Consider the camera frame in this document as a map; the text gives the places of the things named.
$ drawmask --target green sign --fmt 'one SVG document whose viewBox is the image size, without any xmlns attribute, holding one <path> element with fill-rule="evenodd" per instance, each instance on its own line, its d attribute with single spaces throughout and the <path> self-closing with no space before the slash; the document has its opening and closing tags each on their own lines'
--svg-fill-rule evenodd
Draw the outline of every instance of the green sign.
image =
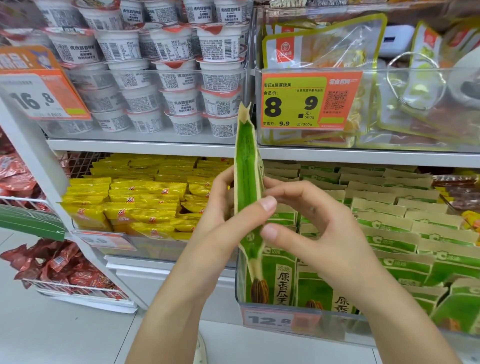
<svg viewBox="0 0 480 364">
<path fill-rule="evenodd" d="M 60 218 L 44 211 L 0 205 L 0 227 L 41 238 L 65 239 L 65 226 Z"/>
</svg>

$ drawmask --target person's right hand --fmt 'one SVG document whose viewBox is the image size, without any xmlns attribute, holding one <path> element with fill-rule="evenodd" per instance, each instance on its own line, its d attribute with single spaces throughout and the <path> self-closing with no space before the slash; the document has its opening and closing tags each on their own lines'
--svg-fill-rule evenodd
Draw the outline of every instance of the person's right hand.
<svg viewBox="0 0 480 364">
<path fill-rule="evenodd" d="M 378 297 L 375 293 L 380 293 L 380 287 L 392 277 L 373 253 L 349 208 L 308 181 L 281 182 L 265 177 L 264 184 L 265 196 L 292 206 L 324 231 L 315 241 L 269 223 L 261 231 L 266 243 L 287 250 L 316 269 L 361 310 L 374 309 L 372 298 Z"/>
</svg>

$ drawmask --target fingernail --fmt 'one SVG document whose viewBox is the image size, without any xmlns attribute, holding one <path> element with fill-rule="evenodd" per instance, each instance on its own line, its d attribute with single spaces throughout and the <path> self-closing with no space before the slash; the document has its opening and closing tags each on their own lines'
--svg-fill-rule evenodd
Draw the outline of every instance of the fingernail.
<svg viewBox="0 0 480 364">
<path fill-rule="evenodd" d="M 260 236 L 268 241 L 274 241 L 277 236 L 277 231 L 272 224 L 267 224 L 260 231 Z"/>
<path fill-rule="evenodd" d="M 266 212 L 272 212 L 276 209 L 276 199 L 273 196 L 267 196 L 258 200 Z"/>
</svg>

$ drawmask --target hand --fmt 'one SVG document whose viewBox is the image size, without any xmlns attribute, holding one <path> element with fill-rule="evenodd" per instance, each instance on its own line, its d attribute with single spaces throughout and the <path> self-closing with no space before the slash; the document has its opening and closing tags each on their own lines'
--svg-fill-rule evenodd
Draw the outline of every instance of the hand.
<svg viewBox="0 0 480 364">
<path fill-rule="evenodd" d="M 296 255 L 361 310 L 370 309 L 375 304 L 375 295 L 370 293 L 382 286 L 379 279 L 390 281 L 391 277 L 348 207 L 307 181 L 281 182 L 265 177 L 264 185 L 264 195 L 292 206 L 324 231 L 319 240 L 313 241 L 270 223 L 261 231 L 267 244 Z"/>
<path fill-rule="evenodd" d="M 233 207 L 233 166 L 215 178 L 205 212 L 162 289 L 187 299 L 205 302 L 240 240 L 264 224 L 275 212 L 276 200 L 268 196 L 228 219 Z"/>
</svg>

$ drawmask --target floor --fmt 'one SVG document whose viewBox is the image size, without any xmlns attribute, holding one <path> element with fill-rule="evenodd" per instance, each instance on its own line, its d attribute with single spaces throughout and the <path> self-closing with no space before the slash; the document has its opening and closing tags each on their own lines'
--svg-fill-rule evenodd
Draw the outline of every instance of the floor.
<svg viewBox="0 0 480 364">
<path fill-rule="evenodd" d="M 37 241 L 0 229 L 0 252 Z M 143 313 L 98 310 L 52 300 L 14 281 L 0 260 L 2 364 L 123 364 Z M 210 321 L 200 322 L 208 364 L 380 364 L 377 350 Z"/>
</svg>

